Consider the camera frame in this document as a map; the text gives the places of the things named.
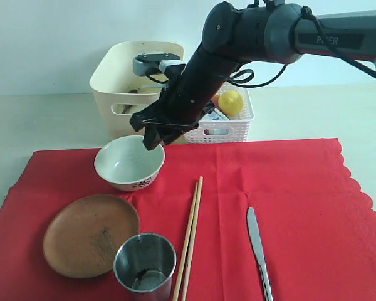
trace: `knife handle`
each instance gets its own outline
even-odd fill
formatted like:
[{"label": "knife handle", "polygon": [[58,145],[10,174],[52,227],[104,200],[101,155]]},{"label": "knife handle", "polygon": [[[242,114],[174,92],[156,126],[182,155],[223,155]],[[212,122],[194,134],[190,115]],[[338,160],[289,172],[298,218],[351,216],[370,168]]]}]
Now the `knife handle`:
[{"label": "knife handle", "polygon": [[271,285],[266,264],[259,265],[259,271],[261,272],[264,299],[266,301],[273,301],[273,294],[271,293]]}]

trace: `white bowl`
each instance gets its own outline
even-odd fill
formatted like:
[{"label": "white bowl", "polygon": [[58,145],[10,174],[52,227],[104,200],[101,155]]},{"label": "white bowl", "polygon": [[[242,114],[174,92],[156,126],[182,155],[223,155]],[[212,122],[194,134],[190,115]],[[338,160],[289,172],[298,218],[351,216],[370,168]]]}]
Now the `white bowl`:
[{"label": "white bowl", "polygon": [[97,174],[121,191],[145,188],[156,179],[165,160],[159,144],[148,151],[141,135],[117,138],[100,149],[95,158]]}]

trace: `butter knife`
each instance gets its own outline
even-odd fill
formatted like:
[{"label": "butter knife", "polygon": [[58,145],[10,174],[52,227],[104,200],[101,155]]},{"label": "butter knife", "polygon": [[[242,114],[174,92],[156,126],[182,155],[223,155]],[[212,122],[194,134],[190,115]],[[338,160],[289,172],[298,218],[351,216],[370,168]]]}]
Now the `butter knife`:
[{"label": "butter knife", "polygon": [[258,221],[256,221],[255,210],[253,209],[253,207],[248,208],[248,212],[246,214],[246,222],[248,224],[248,231],[249,237],[251,238],[252,249],[254,251],[256,262],[258,264],[258,268],[261,274],[264,299],[266,301],[273,301],[268,269],[266,268],[266,260],[264,259],[261,235],[259,232]]}]

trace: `brown plate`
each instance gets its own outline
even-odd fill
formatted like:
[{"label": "brown plate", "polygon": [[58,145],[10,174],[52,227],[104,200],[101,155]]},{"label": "brown plate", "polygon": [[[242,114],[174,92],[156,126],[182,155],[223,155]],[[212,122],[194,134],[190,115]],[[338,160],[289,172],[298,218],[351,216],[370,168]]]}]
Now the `brown plate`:
[{"label": "brown plate", "polygon": [[57,214],[46,230],[43,253],[49,266],[64,276],[95,277],[113,268],[118,249],[139,232],[134,206],[111,194],[97,194]]}]

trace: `metal cup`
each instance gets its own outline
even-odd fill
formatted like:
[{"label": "metal cup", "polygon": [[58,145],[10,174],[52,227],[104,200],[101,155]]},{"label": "metal cup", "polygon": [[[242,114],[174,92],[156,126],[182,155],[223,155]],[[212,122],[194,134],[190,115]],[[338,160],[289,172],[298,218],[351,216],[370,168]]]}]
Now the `metal cup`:
[{"label": "metal cup", "polygon": [[166,237],[141,233],[120,247],[113,270],[134,301],[166,301],[176,263],[174,246]]}]

